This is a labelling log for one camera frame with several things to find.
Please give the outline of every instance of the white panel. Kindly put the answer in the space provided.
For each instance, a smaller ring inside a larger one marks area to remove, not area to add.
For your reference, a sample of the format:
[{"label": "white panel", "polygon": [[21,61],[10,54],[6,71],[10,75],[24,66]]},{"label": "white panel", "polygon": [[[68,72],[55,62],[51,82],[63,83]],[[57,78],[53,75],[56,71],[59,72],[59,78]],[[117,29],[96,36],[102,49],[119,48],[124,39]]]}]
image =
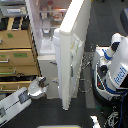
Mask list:
[{"label": "white panel", "polygon": [[84,52],[90,8],[90,0],[73,0],[60,27],[62,104],[66,110],[79,83],[79,61]]}]

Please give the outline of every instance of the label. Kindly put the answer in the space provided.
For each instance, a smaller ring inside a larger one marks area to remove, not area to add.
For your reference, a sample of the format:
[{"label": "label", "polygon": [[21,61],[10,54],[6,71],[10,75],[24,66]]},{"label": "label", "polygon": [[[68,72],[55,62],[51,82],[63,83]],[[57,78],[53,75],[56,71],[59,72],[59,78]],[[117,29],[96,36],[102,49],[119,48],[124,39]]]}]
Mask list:
[{"label": "label", "polygon": [[7,9],[8,13],[20,13],[20,9]]},{"label": "label", "polygon": [[28,57],[27,53],[13,53],[15,58],[24,58],[24,57]]},{"label": "label", "polygon": [[7,33],[8,38],[14,38],[12,33]]},{"label": "label", "polygon": [[13,68],[8,68],[8,69],[13,69]]},{"label": "label", "polygon": [[114,81],[118,86],[121,85],[126,75],[127,75],[127,70],[123,66],[120,66],[118,68],[118,72],[116,73],[116,75],[114,75],[115,76]]},{"label": "label", "polygon": [[20,8],[20,14],[27,14],[25,7]]},{"label": "label", "polygon": [[6,55],[0,55],[1,57],[6,57]]}]

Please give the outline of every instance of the handle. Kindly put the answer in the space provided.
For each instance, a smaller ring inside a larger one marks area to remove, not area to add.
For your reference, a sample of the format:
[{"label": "handle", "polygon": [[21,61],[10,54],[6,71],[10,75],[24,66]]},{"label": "handle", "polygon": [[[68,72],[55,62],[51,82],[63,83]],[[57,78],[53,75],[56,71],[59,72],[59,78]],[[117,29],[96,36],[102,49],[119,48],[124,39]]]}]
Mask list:
[{"label": "handle", "polygon": [[1,92],[15,92],[15,91],[17,91],[17,90],[3,90],[3,86],[2,86],[0,91],[1,91]]},{"label": "handle", "polygon": [[16,71],[14,70],[14,72],[3,72],[3,73],[0,72],[0,75],[13,75],[15,73]]},{"label": "handle", "polygon": [[0,61],[0,63],[8,63],[9,59],[7,59],[6,61]]}]

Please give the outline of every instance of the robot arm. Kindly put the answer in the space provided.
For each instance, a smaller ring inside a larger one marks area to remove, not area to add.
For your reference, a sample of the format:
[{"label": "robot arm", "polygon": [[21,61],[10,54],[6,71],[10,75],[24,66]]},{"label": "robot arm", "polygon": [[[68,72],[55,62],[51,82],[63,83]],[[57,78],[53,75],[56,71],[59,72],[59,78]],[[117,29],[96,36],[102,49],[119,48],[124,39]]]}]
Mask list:
[{"label": "robot arm", "polygon": [[41,82],[45,81],[45,77],[38,77],[31,82],[28,90],[23,87],[0,101],[0,127],[28,107],[31,104],[31,98],[39,99],[45,95],[48,84],[41,87]]}]

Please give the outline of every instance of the white robot body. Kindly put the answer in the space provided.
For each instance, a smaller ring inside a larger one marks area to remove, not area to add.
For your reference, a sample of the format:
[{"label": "white robot body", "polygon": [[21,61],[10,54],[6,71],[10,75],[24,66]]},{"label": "white robot body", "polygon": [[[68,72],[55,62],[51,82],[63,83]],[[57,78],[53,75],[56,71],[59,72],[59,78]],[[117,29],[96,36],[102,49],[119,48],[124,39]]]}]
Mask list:
[{"label": "white robot body", "polygon": [[110,80],[119,89],[128,74],[128,38],[125,37],[113,57],[109,67]]},{"label": "white robot body", "polygon": [[128,74],[127,55],[128,38],[118,33],[112,36],[110,47],[96,48],[92,63],[95,88],[108,101],[119,97],[127,89],[122,87]]}]

